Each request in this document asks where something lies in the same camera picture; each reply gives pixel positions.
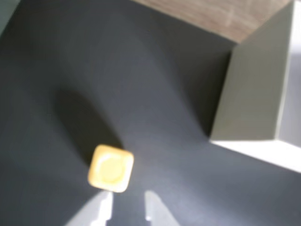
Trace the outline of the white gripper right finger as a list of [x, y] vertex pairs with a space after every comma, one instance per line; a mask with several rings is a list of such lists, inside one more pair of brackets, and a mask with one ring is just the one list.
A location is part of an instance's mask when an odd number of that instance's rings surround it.
[[161, 198], [153, 191], [144, 193], [145, 219], [151, 226], [179, 226], [180, 224], [163, 203]]

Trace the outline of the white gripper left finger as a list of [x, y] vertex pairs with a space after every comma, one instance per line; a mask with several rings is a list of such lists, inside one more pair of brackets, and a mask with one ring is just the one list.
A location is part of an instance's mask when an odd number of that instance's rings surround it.
[[66, 223], [66, 226], [106, 226], [112, 217], [112, 207], [113, 192], [99, 192]]

